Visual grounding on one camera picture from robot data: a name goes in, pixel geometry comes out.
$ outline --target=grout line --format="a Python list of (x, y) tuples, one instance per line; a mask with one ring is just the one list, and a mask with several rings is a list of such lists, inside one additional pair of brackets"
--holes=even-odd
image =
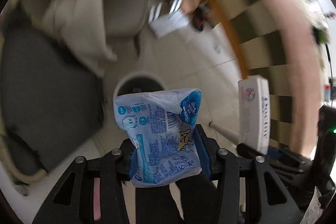
[(181, 78), (178, 78), (178, 79), (176, 79), (176, 80), (174, 80), (174, 81), (170, 81), (170, 84), (174, 84), (174, 83), (176, 83), (176, 82), (179, 82), (179, 81), (183, 80), (183, 79), (186, 78), (186, 77), (190, 77), (190, 76), (195, 75), (195, 74), (197, 74), (197, 71), (196, 71), (196, 72), (189, 73), (189, 74), (187, 74), (187, 75), (184, 75), (184, 76), (182, 76)]
[[(93, 138), (95, 138), (95, 140), (98, 141), (98, 146), (100, 146), (100, 148), (98, 148), (98, 147), (96, 146), (95, 142), (93, 141)], [(95, 148), (98, 150), (98, 153), (99, 153), (99, 154), (100, 154), (100, 150), (102, 149), (102, 150), (104, 151), (104, 155), (106, 155), (106, 150), (105, 150), (105, 148), (103, 147), (103, 145), (101, 144), (101, 141), (100, 141), (100, 139), (99, 139), (99, 137), (98, 137), (97, 134), (91, 137), (91, 142), (93, 143), (93, 145), (95, 146)]]
[(233, 61), (233, 60), (236, 60), (236, 58), (227, 60), (227, 61), (225, 61), (225, 62), (223, 62), (223, 63), (220, 63), (220, 64), (217, 64), (217, 65), (213, 65), (213, 66), (211, 66), (210, 68), (215, 68), (215, 67), (217, 67), (217, 66), (223, 65), (223, 64), (228, 63), (228, 62), (231, 62), (231, 61)]
[[(197, 77), (197, 81), (198, 81), (198, 83), (199, 83), (199, 86), (201, 87), (201, 81), (200, 81), (200, 77), (199, 77), (199, 74), (196, 72), (195, 73), (196, 74), (196, 77)], [(207, 103), (207, 101), (205, 100), (205, 97), (204, 96), (202, 96), (202, 98), (203, 98), (203, 100), (204, 100), (204, 102), (206, 103), (206, 107), (207, 107), (207, 110), (208, 110), (208, 112), (209, 112), (209, 116), (210, 116), (210, 121), (209, 121), (209, 123), (210, 122), (212, 122), (212, 116), (211, 116), (211, 112), (210, 112), (210, 109), (209, 109), (209, 104)], [(217, 141), (217, 143), (218, 143), (218, 137), (217, 137), (217, 132), (213, 129), (213, 128), (210, 128), (210, 129), (212, 129), (214, 132), (215, 132), (215, 136), (216, 136), (216, 141)]]

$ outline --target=metal screw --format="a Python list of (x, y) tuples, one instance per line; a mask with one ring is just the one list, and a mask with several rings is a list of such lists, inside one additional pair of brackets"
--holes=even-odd
[(84, 157), (82, 157), (82, 156), (79, 156), (79, 157), (77, 157), (77, 158), (75, 159), (75, 162), (76, 162), (77, 164), (81, 164), (83, 161), (84, 161)]
[(265, 161), (264, 157), (262, 157), (262, 156), (256, 156), (256, 157), (255, 157), (255, 160), (256, 160), (257, 162), (260, 162), (260, 163), (263, 163), (263, 162)]
[(113, 149), (112, 150), (112, 155), (118, 156), (121, 154), (121, 150), (119, 148)]
[(220, 148), (220, 149), (218, 149), (218, 153), (221, 154), (221, 155), (227, 155), (228, 151), (224, 148)]

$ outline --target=white tile floor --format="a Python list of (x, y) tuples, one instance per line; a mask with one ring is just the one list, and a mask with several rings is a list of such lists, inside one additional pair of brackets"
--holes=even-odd
[[(220, 44), (221, 52), (215, 47)], [(189, 24), (167, 36), (156, 39), (145, 26), (140, 34), (140, 56), (136, 56), (133, 42), (111, 43), (118, 54), (105, 77), (107, 97), (105, 126), (93, 137), (102, 154), (118, 148), (126, 138), (113, 115), (113, 93), (117, 83), (127, 74), (144, 71), (159, 78), (168, 89), (199, 88), (202, 103), (198, 115), (209, 137), (220, 146), (230, 146), (222, 136), (209, 128), (209, 122), (239, 131), (237, 81), (241, 73), (236, 57), (221, 25), (206, 26), (199, 33)]]

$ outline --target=blue plastic packaging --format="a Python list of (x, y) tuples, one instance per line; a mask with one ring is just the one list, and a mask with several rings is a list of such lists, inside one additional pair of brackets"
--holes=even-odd
[(199, 89), (180, 89), (114, 100), (115, 120), (137, 149), (134, 186), (162, 186), (200, 173), (193, 133), (201, 98)]

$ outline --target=white cardboard box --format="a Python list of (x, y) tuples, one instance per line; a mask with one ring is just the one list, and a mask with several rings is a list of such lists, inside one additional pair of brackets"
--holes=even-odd
[(260, 75), (238, 81), (240, 143), (266, 155), (269, 145), (270, 101), (268, 80)]

